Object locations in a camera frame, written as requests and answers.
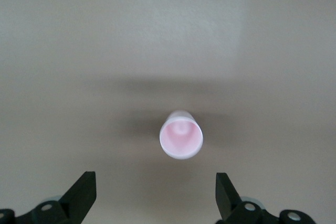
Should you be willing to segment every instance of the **paper cup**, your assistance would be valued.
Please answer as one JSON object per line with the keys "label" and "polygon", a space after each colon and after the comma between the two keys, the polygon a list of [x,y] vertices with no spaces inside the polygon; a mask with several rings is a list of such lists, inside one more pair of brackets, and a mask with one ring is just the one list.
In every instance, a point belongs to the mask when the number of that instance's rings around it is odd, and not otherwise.
{"label": "paper cup", "polygon": [[202,130],[188,112],[174,111],[161,127],[160,143],[168,156],[187,159],[200,151],[203,144]]}

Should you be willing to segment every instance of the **gray surface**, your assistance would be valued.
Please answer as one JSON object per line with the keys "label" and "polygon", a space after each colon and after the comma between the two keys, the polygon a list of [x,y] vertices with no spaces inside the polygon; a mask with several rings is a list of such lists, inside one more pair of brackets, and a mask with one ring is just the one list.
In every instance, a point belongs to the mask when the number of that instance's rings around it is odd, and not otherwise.
{"label": "gray surface", "polygon": [[[84,223],[214,223],[215,173],[336,222],[336,0],[0,0],[0,208],[86,170]],[[160,148],[174,109],[204,131]]]}

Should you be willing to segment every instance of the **gray wall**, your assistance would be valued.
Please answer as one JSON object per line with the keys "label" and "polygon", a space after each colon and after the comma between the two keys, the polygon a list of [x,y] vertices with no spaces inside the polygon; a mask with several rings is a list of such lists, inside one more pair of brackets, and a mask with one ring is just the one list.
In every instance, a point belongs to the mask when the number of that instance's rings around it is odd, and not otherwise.
{"label": "gray wall", "polygon": [[[0,0],[0,208],[86,170],[84,223],[214,223],[215,173],[336,222],[336,0]],[[177,161],[175,109],[204,133]]]}

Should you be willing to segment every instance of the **cup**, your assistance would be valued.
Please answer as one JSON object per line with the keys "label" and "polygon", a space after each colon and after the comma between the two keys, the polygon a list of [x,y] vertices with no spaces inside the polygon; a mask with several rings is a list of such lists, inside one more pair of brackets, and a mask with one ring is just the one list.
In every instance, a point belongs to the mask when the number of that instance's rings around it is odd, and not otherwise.
{"label": "cup", "polygon": [[191,158],[202,147],[202,130],[188,112],[176,110],[161,127],[160,143],[162,149],[172,158]]}

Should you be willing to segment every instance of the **white cup rim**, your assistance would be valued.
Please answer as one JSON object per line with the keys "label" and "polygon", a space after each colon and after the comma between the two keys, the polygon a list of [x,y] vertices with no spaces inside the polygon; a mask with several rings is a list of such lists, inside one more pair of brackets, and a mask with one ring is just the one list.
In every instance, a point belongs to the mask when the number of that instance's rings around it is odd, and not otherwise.
{"label": "white cup rim", "polygon": [[[164,145],[162,144],[162,140],[161,140],[161,135],[162,135],[162,132],[163,130],[171,123],[173,122],[176,122],[176,121],[179,121],[179,120],[184,120],[184,121],[188,121],[188,122],[191,122],[193,125],[195,125],[197,127],[197,130],[200,132],[200,143],[197,145],[197,147],[191,151],[190,153],[187,153],[187,154],[180,154],[180,155],[177,155],[175,153],[172,153],[170,151],[168,151]],[[161,130],[160,130],[160,144],[161,144],[161,147],[162,149],[164,150],[164,152],[167,153],[168,156],[172,157],[172,158],[176,158],[176,159],[188,159],[188,158],[191,158],[193,156],[195,156],[199,151],[200,149],[202,148],[202,145],[203,145],[203,132],[200,128],[200,126],[196,123],[195,120],[189,118],[189,117],[186,117],[186,116],[174,116],[172,118],[169,118],[167,121],[165,121],[165,123],[162,125],[161,127]]]}

